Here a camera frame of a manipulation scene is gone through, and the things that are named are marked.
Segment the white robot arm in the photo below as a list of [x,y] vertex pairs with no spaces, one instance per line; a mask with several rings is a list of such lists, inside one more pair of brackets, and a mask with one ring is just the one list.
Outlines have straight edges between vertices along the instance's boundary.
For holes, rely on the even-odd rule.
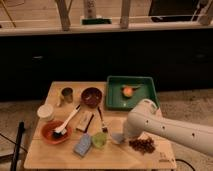
[[213,127],[167,119],[157,116],[157,111],[152,100],[141,100],[123,123],[124,137],[139,137],[146,131],[213,157]]

